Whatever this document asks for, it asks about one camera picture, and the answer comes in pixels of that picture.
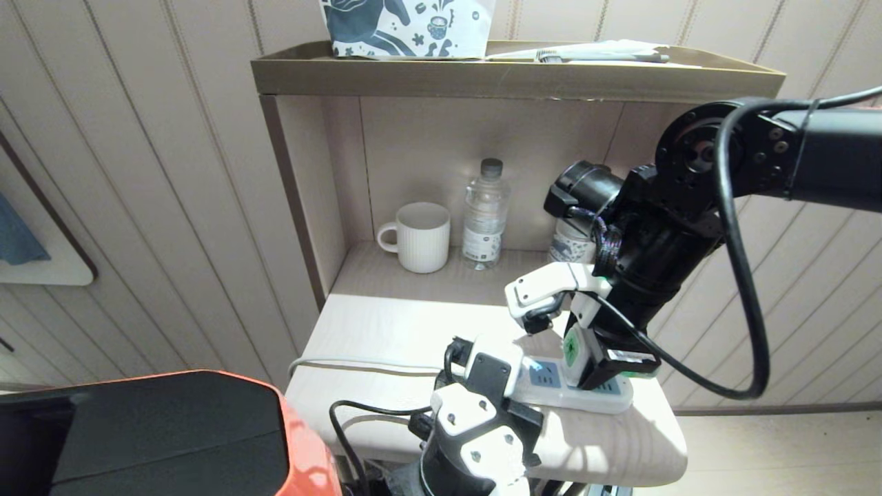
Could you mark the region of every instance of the wooden shelf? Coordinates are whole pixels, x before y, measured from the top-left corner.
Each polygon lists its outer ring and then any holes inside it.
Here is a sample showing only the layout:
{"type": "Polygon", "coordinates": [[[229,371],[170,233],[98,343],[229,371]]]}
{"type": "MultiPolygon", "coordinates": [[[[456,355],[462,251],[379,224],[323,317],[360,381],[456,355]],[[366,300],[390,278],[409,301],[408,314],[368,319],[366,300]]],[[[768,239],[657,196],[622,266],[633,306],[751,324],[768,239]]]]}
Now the wooden shelf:
{"type": "Polygon", "coordinates": [[[376,243],[362,242],[349,250],[331,292],[362,297],[505,306],[503,288],[509,282],[549,263],[546,252],[503,250],[491,270],[469,268],[460,248],[451,246],[447,265],[433,274],[414,274],[398,256],[376,243]]]}
{"type": "MultiPolygon", "coordinates": [[[[559,42],[490,41],[488,54],[559,42]]],[[[673,64],[536,64],[454,60],[336,59],[314,41],[251,62],[261,94],[525,98],[704,103],[774,97],[784,73],[702,50],[659,51],[673,64]]]]}

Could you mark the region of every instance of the black lid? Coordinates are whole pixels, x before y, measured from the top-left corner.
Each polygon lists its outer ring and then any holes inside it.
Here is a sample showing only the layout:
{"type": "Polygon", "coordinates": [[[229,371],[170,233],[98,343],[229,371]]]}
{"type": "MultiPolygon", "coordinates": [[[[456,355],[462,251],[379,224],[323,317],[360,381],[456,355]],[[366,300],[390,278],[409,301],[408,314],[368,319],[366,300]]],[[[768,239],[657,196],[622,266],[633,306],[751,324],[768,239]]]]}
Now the black lid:
{"type": "Polygon", "coordinates": [[[484,159],[481,161],[481,175],[485,177],[501,177],[502,161],[499,159],[484,159]]]}

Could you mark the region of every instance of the mug handle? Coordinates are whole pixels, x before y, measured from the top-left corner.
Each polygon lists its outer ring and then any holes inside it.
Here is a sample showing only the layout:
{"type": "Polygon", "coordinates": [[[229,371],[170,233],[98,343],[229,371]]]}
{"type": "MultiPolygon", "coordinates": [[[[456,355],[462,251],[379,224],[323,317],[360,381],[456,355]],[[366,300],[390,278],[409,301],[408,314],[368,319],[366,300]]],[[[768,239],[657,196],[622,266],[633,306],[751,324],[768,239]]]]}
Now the mug handle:
{"type": "Polygon", "coordinates": [[[380,245],[380,248],[386,250],[391,253],[398,253],[398,245],[397,244],[389,244],[386,241],[383,241],[382,237],[388,230],[397,230],[398,226],[395,222],[387,222],[380,226],[380,229],[377,230],[377,244],[380,245]]]}

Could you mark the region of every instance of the green label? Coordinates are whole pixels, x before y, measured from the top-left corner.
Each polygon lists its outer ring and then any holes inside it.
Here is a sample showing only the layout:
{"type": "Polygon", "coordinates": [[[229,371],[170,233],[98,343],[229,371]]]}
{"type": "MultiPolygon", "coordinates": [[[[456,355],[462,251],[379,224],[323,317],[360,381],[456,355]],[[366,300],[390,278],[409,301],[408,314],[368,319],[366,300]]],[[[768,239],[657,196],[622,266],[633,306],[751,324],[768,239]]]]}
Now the green label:
{"type": "Polygon", "coordinates": [[[566,334],[564,338],[564,359],[566,360],[566,366],[572,367],[572,364],[576,361],[576,357],[579,355],[579,339],[576,338],[576,332],[570,332],[566,334]]]}

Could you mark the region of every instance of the white mug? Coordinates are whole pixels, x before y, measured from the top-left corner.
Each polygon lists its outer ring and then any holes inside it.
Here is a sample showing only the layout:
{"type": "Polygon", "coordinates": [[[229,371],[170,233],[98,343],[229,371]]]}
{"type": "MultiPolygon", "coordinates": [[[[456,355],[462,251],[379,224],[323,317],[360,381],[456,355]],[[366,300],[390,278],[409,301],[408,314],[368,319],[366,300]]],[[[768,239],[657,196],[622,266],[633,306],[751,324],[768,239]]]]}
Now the white mug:
{"type": "Polygon", "coordinates": [[[410,272],[435,272],[447,263],[450,212],[434,203],[405,205],[395,214],[395,222],[377,230],[377,243],[387,252],[398,253],[399,263],[410,272]],[[398,231],[397,244],[383,241],[383,234],[393,229],[398,231]]]}

